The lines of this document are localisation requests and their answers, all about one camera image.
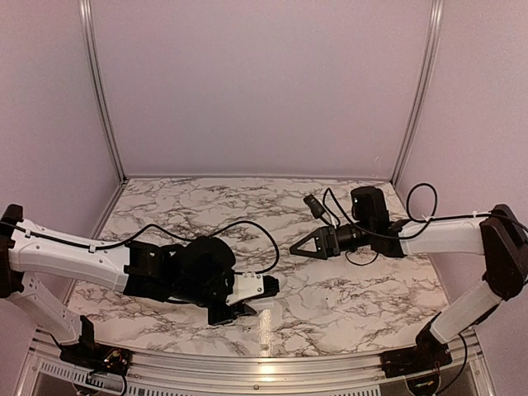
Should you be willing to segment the white remote control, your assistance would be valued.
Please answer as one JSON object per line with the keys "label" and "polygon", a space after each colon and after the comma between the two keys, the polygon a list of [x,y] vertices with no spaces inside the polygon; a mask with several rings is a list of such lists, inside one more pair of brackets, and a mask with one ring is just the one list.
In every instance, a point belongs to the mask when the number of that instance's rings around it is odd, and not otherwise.
{"label": "white remote control", "polygon": [[274,307],[274,299],[252,299],[244,301],[244,303],[255,309],[257,315],[265,309],[272,309]]}

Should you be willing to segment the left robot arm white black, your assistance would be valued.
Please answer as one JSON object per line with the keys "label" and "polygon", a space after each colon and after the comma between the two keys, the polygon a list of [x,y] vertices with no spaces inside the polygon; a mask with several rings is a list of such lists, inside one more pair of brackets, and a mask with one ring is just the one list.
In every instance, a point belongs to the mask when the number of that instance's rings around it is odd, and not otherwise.
{"label": "left robot arm white black", "polygon": [[10,204],[1,216],[1,296],[46,329],[61,349],[87,367],[104,360],[89,319],[73,313],[37,276],[51,274],[169,304],[204,308],[210,325],[254,315],[249,301],[266,295],[266,277],[237,272],[233,250],[220,238],[158,246],[137,238],[110,243],[53,232]]}

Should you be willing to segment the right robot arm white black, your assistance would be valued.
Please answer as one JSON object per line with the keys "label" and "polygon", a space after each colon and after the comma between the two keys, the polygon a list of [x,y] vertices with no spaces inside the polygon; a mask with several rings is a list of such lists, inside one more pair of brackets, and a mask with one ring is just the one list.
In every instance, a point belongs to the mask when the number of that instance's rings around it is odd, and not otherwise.
{"label": "right robot arm white black", "polygon": [[292,245],[290,254],[327,260],[368,247],[390,258],[468,253],[485,260],[482,277],[417,335],[408,361],[418,370],[428,368],[449,341],[518,296],[527,283],[527,228],[508,205],[485,213],[393,221],[382,190],[362,186],[351,191],[351,213],[345,219],[345,224],[314,230]]}

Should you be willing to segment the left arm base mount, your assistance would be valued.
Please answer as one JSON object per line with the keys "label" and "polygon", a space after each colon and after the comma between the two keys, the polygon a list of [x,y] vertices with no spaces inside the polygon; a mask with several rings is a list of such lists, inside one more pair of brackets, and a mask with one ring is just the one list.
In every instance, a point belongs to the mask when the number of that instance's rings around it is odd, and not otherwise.
{"label": "left arm base mount", "polygon": [[81,343],[59,346],[60,360],[95,372],[126,375],[132,351],[126,348],[95,343],[88,347]]}

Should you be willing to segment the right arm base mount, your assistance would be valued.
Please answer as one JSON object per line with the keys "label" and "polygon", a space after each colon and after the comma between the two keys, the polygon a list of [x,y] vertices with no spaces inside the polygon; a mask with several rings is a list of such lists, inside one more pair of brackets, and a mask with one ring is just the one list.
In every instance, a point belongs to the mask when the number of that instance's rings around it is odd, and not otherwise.
{"label": "right arm base mount", "polygon": [[427,370],[438,370],[452,363],[446,344],[427,344],[385,351],[380,355],[381,368],[387,378],[413,375]]}

